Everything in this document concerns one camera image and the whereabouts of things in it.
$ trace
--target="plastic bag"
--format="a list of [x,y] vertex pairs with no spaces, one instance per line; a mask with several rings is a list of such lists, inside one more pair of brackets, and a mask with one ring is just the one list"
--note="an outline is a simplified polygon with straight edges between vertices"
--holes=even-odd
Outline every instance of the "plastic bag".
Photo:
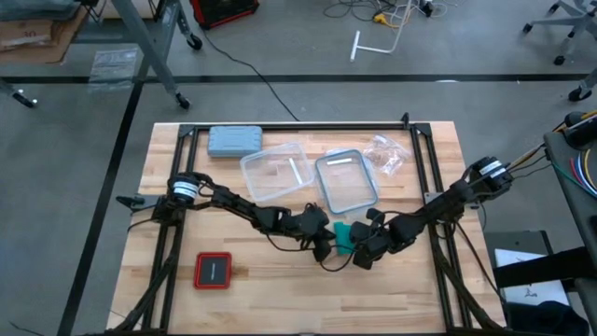
[[384,135],[375,135],[363,154],[375,168],[389,176],[393,176],[402,163],[410,158],[408,150]]
[[98,51],[91,68],[89,91],[126,90],[132,86],[137,49]]

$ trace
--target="white cable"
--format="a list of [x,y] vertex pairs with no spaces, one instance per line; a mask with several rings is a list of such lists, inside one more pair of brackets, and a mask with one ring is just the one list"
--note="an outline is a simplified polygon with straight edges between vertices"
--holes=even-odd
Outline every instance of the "white cable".
[[582,163],[580,163],[580,156],[578,156],[578,158],[576,159],[576,168],[578,170],[578,176],[580,176],[580,179],[582,179],[582,181],[585,183],[586,189],[590,190],[593,194],[597,196],[597,190],[595,190],[592,187],[592,185],[589,184],[589,181],[587,181],[587,179],[585,178],[585,175],[582,170]]

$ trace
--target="red square object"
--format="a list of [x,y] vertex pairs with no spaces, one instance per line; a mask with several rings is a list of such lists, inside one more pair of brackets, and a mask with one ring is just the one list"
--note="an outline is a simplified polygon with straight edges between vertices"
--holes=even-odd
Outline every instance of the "red square object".
[[232,255],[229,252],[202,252],[195,266],[196,289],[226,289],[232,275]]

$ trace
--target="white sheet of paper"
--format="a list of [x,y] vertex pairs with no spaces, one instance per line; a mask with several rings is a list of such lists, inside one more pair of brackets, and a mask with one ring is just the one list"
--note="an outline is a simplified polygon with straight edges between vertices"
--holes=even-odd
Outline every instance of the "white sheet of paper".
[[[495,249],[495,261],[498,267],[541,257],[545,256],[535,253]],[[565,305],[570,305],[568,297],[566,297],[566,292],[563,290],[562,282],[558,280],[507,287],[503,288],[502,292],[507,302],[538,305],[544,301],[557,301]]]

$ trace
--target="clear plastic container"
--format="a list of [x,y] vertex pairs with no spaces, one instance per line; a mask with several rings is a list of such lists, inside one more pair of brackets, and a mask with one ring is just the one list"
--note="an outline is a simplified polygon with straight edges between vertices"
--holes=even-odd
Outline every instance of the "clear plastic container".
[[255,202],[264,202],[310,185],[315,174],[299,143],[262,150],[241,159],[246,186]]
[[372,206],[379,200],[363,155],[356,149],[317,159],[315,170],[327,207],[335,215]]

